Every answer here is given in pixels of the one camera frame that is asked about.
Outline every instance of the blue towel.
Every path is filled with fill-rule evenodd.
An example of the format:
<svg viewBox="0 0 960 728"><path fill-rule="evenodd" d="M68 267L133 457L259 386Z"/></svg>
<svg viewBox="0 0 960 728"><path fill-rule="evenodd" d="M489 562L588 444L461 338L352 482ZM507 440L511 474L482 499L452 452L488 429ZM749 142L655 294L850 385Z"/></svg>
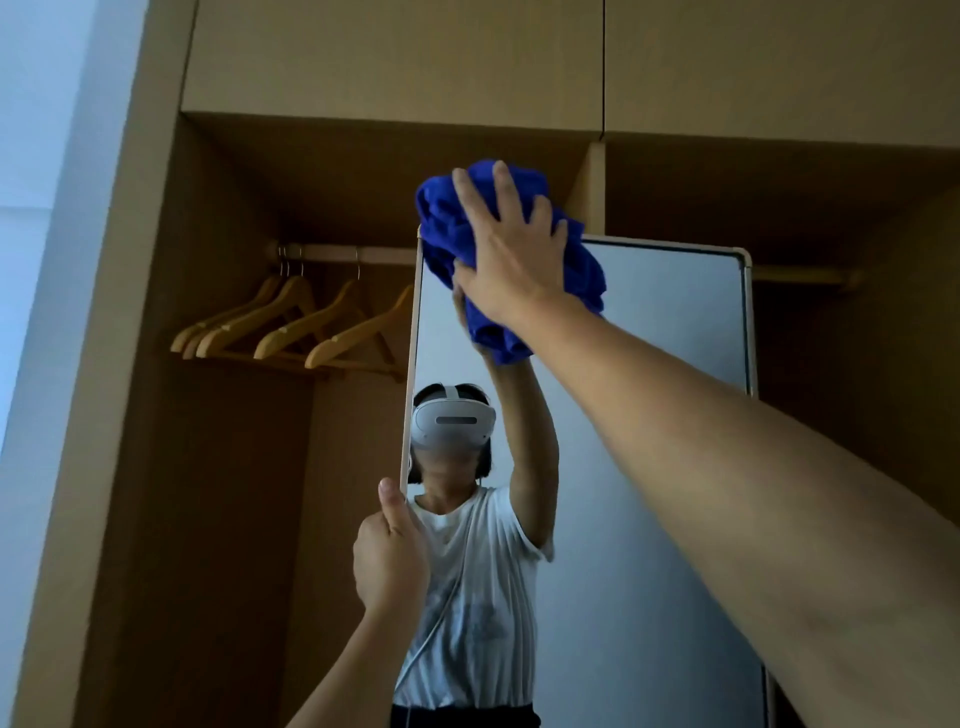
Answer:
<svg viewBox="0 0 960 728"><path fill-rule="evenodd" d="M496 192L493 189L493 162L489 159L472 164L467 170L487 207L499 217L496 210ZM534 197L549 197L549 187L540 172L511 166L514 184L520 195L523 217L530 220ZM420 213L420 237L423 239L423 261L447 288L453 288L453 261L460 258L471 267L476 266L476 246L473 230L467 221L453 179L449 175L431 177L417 190L417 211ZM602 296L607 290L600 263L584 247L580 237L583 223L571 220L559 208L553 208L553 226L567 221L566 249L564 250L564 290L573 294L594 313L603 311ZM467 300L467 329L470 338L488 349L497 364L513 364L532 354L512 331L495 324Z"/></svg>

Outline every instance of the mirror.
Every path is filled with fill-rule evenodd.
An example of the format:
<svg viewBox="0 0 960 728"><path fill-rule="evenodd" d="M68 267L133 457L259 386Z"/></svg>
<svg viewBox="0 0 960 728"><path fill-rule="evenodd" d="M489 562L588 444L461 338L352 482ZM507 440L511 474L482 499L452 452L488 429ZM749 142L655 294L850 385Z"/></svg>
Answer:
<svg viewBox="0 0 960 728"><path fill-rule="evenodd" d="M749 265L742 254L597 237L585 242L607 276L610 321L750 389ZM428 535L434 576L395 703L420 709L532 704L543 725L554 728L761 728L765 675L758 657L559 382L531 360L559 450L553 536L537 548L508 490L514 458L529 455L511 452L504 427L505 417L527 417L520 408L529 392L521 396L522 383L501 382L498 394L450 291L425 269L414 327L410 390L420 395L408 402L408 420L422 414L417 405L424 402L476 400L483 392L495 424L489 473L483 449L464 440L422 448L418 424L408 427L412 479L425 481L409 484L408 499ZM461 386L451 390L455 385ZM436 405L433 414L442 409ZM469 417L469 405L451 416ZM512 724L537 725L522 722L530 716L518 720Z"/></svg>

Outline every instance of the cabinet door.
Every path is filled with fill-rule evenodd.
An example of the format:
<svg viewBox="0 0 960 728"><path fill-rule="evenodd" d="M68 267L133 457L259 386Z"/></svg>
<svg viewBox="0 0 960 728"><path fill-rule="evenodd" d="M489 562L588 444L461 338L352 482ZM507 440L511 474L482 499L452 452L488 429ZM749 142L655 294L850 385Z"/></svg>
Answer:
<svg viewBox="0 0 960 728"><path fill-rule="evenodd" d="M187 111L602 128L602 0L202 0Z"/></svg>
<svg viewBox="0 0 960 728"><path fill-rule="evenodd" d="M607 0L606 130L960 145L955 0Z"/></svg>

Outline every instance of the vr headset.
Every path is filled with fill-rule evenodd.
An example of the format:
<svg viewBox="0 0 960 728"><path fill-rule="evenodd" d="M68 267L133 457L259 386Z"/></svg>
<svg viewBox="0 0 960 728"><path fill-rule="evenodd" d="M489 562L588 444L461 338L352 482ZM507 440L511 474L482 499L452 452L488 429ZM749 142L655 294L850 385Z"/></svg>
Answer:
<svg viewBox="0 0 960 728"><path fill-rule="evenodd" d="M456 387L444 385L444 397L414 409L410 441L417 448L481 449L490 441L496 410L477 400L464 400Z"/></svg>

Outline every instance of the white t-shirt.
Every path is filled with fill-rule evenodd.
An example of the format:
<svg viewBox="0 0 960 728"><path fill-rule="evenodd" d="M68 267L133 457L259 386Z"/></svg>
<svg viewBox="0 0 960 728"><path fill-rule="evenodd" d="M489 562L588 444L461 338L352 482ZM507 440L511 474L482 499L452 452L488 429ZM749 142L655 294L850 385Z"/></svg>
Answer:
<svg viewBox="0 0 960 728"><path fill-rule="evenodd" d="M480 487L438 516L410 498L430 549L430 589L394 702L496 708L533 702L537 562L553 559L523 533L508 488Z"/></svg>

